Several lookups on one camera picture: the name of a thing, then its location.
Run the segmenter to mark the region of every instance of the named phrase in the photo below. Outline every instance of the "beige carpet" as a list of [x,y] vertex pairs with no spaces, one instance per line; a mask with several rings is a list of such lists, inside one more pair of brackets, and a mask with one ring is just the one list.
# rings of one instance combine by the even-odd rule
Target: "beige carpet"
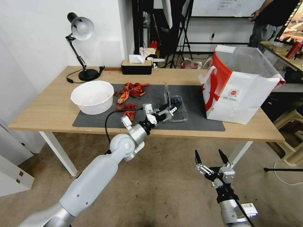
[[[108,149],[104,135],[57,133],[56,137],[78,173]],[[132,161],[119,165],[114,179],[72,226],[222,227],[216,192],[195,170],[194,150],[203,164],[219,166],[218,148],[229,155],[235,145],[229,140],[149,137]],[[279,160],[266,143],[253,143],[235,167],[235,193],[240,202],[253,202],[259,211],[255,226],[303,226],[303,185],[285,185],[273,172],[263,171]],[[21,168],[35,177],[33,187],[0,198],[0,226],[18,226],[31,213],[53,205],[74,179],[47,145]],[[280,176],[288,182],[303,181],[301,173]]]

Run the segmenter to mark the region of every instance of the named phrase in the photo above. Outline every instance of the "black shirt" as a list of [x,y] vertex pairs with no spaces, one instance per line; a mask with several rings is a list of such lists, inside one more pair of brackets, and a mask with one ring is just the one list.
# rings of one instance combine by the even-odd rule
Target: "black shirt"
[[299,0],[274,0],[256,18],[261,24],[282,26],[288,20]]

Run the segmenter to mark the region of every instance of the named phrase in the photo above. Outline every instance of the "lamp base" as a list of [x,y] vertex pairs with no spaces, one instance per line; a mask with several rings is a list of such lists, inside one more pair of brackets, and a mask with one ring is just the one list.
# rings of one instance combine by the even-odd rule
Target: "lamp base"
[[82,81],[91,81],[97,79],[100,76],[97,70],[87,69],[87,71],[81,71],[79,73],[79,79]]

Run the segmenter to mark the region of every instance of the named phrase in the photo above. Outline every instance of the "red and white bag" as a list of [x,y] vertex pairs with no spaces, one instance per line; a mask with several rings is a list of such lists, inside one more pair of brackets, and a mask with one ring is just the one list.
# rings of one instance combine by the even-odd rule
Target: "red and white bag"
[[285,83],[257,48],[218,45],[208,61],[206,76],[199,76],[208,119],[247,124],[272,90]]

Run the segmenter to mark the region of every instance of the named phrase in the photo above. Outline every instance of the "monitor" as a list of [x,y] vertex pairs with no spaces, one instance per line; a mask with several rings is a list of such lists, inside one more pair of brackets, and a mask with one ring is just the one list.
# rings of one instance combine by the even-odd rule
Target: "monitor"
[[294,8],[288,20],[282,26],[275,41],[286,44],[294,44],[303,41],[303,5],[302,1]]

